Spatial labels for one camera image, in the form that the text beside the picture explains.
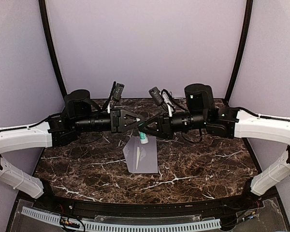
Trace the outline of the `white green glue stick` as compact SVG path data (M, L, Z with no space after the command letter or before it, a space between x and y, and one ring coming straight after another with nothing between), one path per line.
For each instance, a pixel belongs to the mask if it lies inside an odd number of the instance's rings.
M146 133L141 132L141 131L139 130L139 136L140 136L140 142L141 142L141 144L147 144L147 143L149 142L149 140L148 140L148 136L147 136Z

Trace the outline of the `cream lined letter paper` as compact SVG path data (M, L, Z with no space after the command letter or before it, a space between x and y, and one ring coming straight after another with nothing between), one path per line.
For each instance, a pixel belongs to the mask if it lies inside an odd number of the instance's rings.
M139 159L140 159L140 147L137 147L137 152L136 152L136 166L135 169L138 170L138 165L139 165Z

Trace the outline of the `grey paper envelope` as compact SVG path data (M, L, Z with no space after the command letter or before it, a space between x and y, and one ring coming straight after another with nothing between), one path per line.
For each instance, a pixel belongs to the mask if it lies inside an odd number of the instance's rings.
M158 173L157 140L154 136L149 136L148 140L149 142L147 144L141 144L139 136L132 136L124 146L123 154L129 173ZM138 146L140 147L140 159L138 170L136 170L136 152Z

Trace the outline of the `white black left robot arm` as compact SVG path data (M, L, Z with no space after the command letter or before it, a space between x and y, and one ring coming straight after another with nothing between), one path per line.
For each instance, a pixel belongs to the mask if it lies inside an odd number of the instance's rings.
M90 92L85 89L66 95L64 103L61 113L50 115L38 123L0 128L0 181L39 199L40 204L48 211L54 211L58 207L58 199L53 196L48 181L18 169L2 156L3 153L65 146L86 132L124 133L145 121L142 115L124 109L107 111L108 105L97 105L90 98Z

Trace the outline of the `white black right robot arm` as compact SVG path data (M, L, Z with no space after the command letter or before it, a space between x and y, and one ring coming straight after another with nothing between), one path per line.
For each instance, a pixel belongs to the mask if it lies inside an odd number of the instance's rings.
M161 113L145 121L139 131L162 139L175 132L203 130L223 138L256 138L287 145L286 151L259 175L248 180L237 206L247 210L268 189L290 176L290 117L256 114L243 107L216 108L209 85L185 87L186 105L181 112Z

